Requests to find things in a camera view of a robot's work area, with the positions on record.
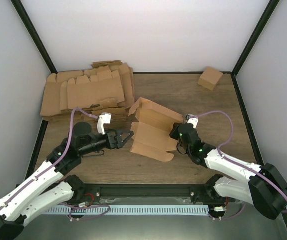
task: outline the gray floor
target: gray floor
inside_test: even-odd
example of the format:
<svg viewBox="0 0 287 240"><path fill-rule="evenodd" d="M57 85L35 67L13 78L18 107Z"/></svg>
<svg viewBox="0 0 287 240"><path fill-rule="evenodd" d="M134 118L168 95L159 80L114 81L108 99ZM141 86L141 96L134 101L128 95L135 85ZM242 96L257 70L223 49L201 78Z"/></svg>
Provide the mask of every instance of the gray floor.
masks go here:
<svg viewBox="0 0 287 240"><path fill-rule="evenodd" d="M234 214L240 206L230 207L230 214ZM241 216L222 222L203 216L104 216L88 222L70 222L66 216L42 215L17 239L287 240L287 230L281 216L269 220L247 205Z"/></svg>

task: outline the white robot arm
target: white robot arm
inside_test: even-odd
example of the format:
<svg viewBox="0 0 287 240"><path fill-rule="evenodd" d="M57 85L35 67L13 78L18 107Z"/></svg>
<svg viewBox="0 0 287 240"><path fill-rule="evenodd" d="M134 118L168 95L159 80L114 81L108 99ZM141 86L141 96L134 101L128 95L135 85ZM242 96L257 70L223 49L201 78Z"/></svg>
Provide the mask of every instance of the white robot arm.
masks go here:
<svg viewBox="0 0 287 240"><path fill-rule="evenodd" d="M175 123L170 137L178 140L193 163L232 178L219 174L213 176L208 181L212 184L210 197L241 200L254 205L265 217L276 219L287 206L287 183L276 167L244 162L202 142L196 130L197 124L198 119L194 117L189 118L187 123Z"/></svg>
<svg viewBox="0 0 287 240"><path fill-rule="evenodd" d="M92 133L89 123L77 123L70 140L65 138L33 175L0 199L0 239L14 240L24 227L48 209L71 199L78 201L84 196L85 185L76 175L68 176L55 187L52 185L80 165L83 156L103 149L121 149L134 135L127 130L105 131L104 124L110 124L110 121L109 113L98 118L99 134ZM128 134L125 139L122 138L124 133Z"/></svg>

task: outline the wooden table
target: wooden table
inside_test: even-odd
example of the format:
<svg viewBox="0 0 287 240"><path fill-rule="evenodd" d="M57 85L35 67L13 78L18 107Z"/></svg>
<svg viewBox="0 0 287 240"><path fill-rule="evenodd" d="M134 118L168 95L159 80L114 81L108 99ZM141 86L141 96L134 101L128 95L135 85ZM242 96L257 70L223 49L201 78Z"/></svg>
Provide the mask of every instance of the wooden table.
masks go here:
<svg viewBox="0 0 287 240"><path fill-rule="evenodd" d="M197 84L199 74L135 74L135 95L156 102L184 116L221 110L232 118L234 136L222 150L246 162L255 162L232 78L224 74L214 91ZM113 122L109 128L131 128L134 116L126 121ZM231 133L229 120L222 114L211 114L199 119L198 134L202 141L218 146ZM36 168L52 150L67 137L69 121L49 122ZM160 162L130 152L133 140L124 148L106 150L104 156L83 158L82 164L70 172L85 183L96 184L204 184L215 171L195 165L186 155L174 152L170 162Z"/></svg>

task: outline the black metal frame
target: black metal frame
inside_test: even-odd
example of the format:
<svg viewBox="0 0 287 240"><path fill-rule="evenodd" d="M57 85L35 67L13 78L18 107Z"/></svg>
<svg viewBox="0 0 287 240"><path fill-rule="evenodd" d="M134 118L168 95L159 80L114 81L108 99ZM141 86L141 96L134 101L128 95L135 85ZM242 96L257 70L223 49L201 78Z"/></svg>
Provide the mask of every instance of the black metal frame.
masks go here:
<svg viewBox="0 0 287 240"><path fill-rule="evenodd" d="M236 63L234 69L232 72L224 72L226 74L231 74L232 82L238 97L239 105L241 108L241 112L245 121L245 125L248 131L248 135L250 138L251 146L255 155L255 159L258 162L258 164L264 164L263 158L261 156L255 134L252 128L252 125L249 120L249 116L241 95L241 92L238 87L237 83L237 75L244 65L247 57L249 56L251 50L253 49L255 43L257 42L258 38L260 37L262 31L264 30L267 22L269 21L271 15L273 14L274 10L276 9L278 3L280 0L270 0L265 11L263 12L256 28L254 29L246 47L244 48L238 62ZM37 46L38 50L40 51L40 54L42 55L44 61L46 62L47 66L49 67L50 71L52 73L57 73L57 70L55 68L55 65L53 64L42 40L40 39L32 21L30 20L30 17L28 16L21 0L11 0L13 3L13 6L17 10L22 22L26 26L29 34L31 35L31 38L33 39L35 45ZM200 74L201 72L137 72L134 74ZM41 128L38 134L38 138L32 153L31 161L29 164L29 168L27 171L26 178L28 178L33 172L36 167L37 159L41 150L41 146L45 137L45 133L47 130L47 121L42 121ZM161 198L161 197L178 197L178 198L191 198L193 202L195 202L197 196L200 196L199 194L205 193L205 185L150 185L150 184L140 184L140 185L134 185L134 184L87 184L87 189L89 191L96 191L96 193L99 193L99 196L96 196L96 198L115 198L115 197L132 197L132 198L138 198L138 197L155 197L155 198ZM204 204L213 205L218 203L214 202L210 198L199 198L198 202L203 202ZM282 214L284 222L287 227L287 213Z"/></svg>

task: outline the folded cardboard box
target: folded cardboard box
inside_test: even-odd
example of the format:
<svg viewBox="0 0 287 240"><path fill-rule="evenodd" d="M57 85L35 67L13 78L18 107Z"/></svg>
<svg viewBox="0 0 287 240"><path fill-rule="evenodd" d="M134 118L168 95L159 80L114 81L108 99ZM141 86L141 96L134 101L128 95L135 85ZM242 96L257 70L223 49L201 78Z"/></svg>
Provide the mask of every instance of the folded cardboard box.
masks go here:
<svg viewBox="0 0 287 240"><path fill-rule="evenodd" d="M174 155L169 152L177 149L178 141L169 134L174 123L183 123L183 116L142 97L130 108L129 116L135 112L139 122L131 125L134 143L130 152L161 162L171 161Z"/></svg>
<svg viewBox="0 0 287 240"><path fill-rule="evenodd" d="M208 67L198 80L198 84L213 91L224 74L212 67Z"/></svg>

